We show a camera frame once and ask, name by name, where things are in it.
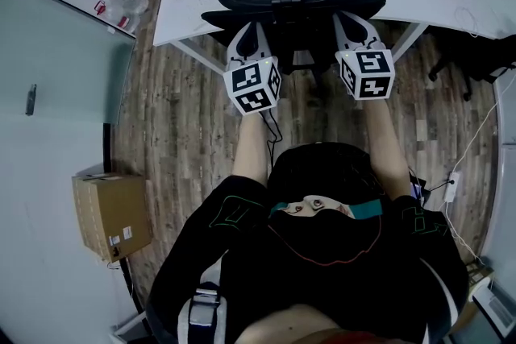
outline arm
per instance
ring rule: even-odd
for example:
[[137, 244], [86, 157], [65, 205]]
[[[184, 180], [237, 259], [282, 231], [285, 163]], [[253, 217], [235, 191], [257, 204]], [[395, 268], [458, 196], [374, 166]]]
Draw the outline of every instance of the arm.
[[244, 116], [240, 123], [233, 175], [245, 176], [267, 186], [267, 131], [260, 114]]
[[397, 141], [387, 102], [365, 101], [364, 110], [372, 170], [392, 201], [410, 195], [409, 167]]

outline cardboard box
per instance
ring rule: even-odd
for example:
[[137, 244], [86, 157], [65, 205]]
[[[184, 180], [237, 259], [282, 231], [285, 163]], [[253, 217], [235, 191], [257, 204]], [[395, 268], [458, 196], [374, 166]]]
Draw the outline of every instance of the cardboard box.
[[73, 196], [84, 244], [113, 263], [151, 242], [141, 176], [74, 176]]

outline black chair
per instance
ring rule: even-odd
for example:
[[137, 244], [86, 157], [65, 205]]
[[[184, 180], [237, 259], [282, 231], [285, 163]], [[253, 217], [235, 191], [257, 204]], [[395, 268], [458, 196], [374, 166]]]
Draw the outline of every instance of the black chair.
[[454, 62], [462, 71], [467, 92], [464, 100], [472, 96], [471, 79], [493, 83], [493, 76], [499, 68], [513, 69], [516, 61], [516, 35], [499, 40], [486, 39], [481, 36], [473, 38], [469, 33], [449, 29], [434, 29], [438, 49], [443, 53], [437, 64], [432, 68], [428, 77], [431, 81], [437, 79], [437, 74], [446, 65]]
[[[202, 18], [224, 29], [211, 34], [221, 44], [228, 46], [246, 24], [260, 22], [272, 54], [278, 57], [279, 69], [287, 75], [293, 70], [310, 69], [316, 78], [335, 62], [338, 49], [333, 14], [345, 10], [370, 19], [385, 4], [385, 0], [219, 1], [230, 10], [207, 12]], [[292, 65], [294, 52], [301, 50], [310, 51], [313, 64]]]

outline power strip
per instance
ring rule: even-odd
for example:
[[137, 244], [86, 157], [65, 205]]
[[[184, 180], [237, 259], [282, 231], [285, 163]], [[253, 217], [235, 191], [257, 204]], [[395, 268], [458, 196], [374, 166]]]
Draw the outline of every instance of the power strip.
[[453, 202], [455, 199], [455, 194], [457, 192], [457, 187], [459, 186], [460, 172], [452, 172], [450, 177], [448, 178], [452, 182], [448, 182], [446, 185], [446, 192], [444, 193], [444, 201], [445, 202]]

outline wooden floor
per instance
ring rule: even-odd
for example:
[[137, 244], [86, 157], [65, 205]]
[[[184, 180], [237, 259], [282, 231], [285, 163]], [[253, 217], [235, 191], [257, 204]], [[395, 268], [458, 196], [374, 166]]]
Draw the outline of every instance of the wooden floor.
[[[120, 122], [113, 129], [114, 170], [141, 174], [147, 180], [148, 216], [153, 241], [130, 258], [137, 292], [145, 301], [152, 281], [188, 216], [231, 170], [239, 116], [223, 79], [173, 46], [152, 46], [159, 0], [142, 25], [127, 78]], [[406, 27], [375, 23], [392, 45]], [[220, 60], [225, 48], [209, 36], [196, 39]], [[457, 68], [446, 68], [432, 83], [427, 74], [439, 58], [432, 35], [423, 35], [397, 63], [389, 106], [408, 163], [434, 187], [446, 180], [456, 161], [494, 103], [493, 87], [473, 84], [464, 102], [464, 81]], [[323, 75], [328, 94], [314, 93], [310, 73], [284, 77], [278, 120], [290, 145], [340, 141], [367, 147], [364, 116], [350, 99], [335, 71]], [[464, 240], [479, 251], [493, 206], [497, 171], [497, 120], [494, 111], [464, 161], [458, 197], [450, 217]], [[427, 208], [438, 209], [443, 189], [435, 190]], [[471, 255], [459, 245], [465, 261]]]

